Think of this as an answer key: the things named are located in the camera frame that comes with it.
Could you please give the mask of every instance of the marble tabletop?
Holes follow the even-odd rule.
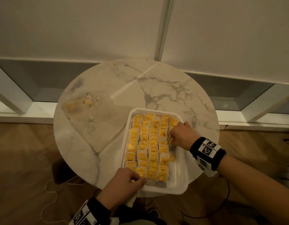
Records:
[[[87,69],[67,86],[54,115],[54,135],[62,157],[77,175],[100,189],[120,167],[124,131],[100,152],[86,142],[65,116],[62,104],[87,90],[105,91],[115,105],[177,113],[200,135],[218,143],[219,124],[214,106],[203,88],[187,74],[149,59],[103,62]],[[185,153],[190,183],[202,170],[192,155]]]

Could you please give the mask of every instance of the white plastic tray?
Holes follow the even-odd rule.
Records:
[[[136,114],[145,114],[148,112],[159,114],[159,115],[169,114],[170,116],[177,118],[180,122],[183,122],[182,118],[175,113],[143,109],[143,108],[132,109],[128,117],[124,139],[122,143],[123,156],[122,156],[121,167],[124,167],[124,163],[125,163],[125,154],[126,154],[128,137],[129,137],[129,129],[132,125],[132,118]],[[149,182],[148,182],[147,185],[143,187],[144,191],[155,192],[155,193],[165,193],[165,194],[182,194],[186,191],[188,187],[188,171],[187,171],[187,167],[185,163],[185,151],[182,148],[177,147],[174,151],[171,151],[171,153],[175,155],[175,161],[169,163],[170,176],[167,181],[166,187],[164,188],[160,186],[149,186]]]

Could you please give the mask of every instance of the shoe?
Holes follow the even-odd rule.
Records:
[[[159,212],[157,211],[157,209],[155,208],[150,208],[146,214],[147,217],[151,218],[151,219],[159,219]]]

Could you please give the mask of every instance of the black chair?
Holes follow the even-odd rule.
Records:
[[[67,165],[64,159],[59,159],[52,164],[53,181],[56,185],[75,178],[77,174]]]

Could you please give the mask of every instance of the gray marble vein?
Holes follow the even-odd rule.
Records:
[[[202,87],[187,74],[149,59],[126,58],[96,65],[81,73],[64,90],[55,111],[54,134],[68,165],[99,188],[103,188],[120,167],[124,131],[96,153],[73,128],[61,106],[87,90],[104,90],[109,95],[119,92],[114,98],[117,105],[177,113],[200,135],[218,142],[219,124],[214,106]],[[192,182],[202,171],[189,152],[186,164],[189,182]]]

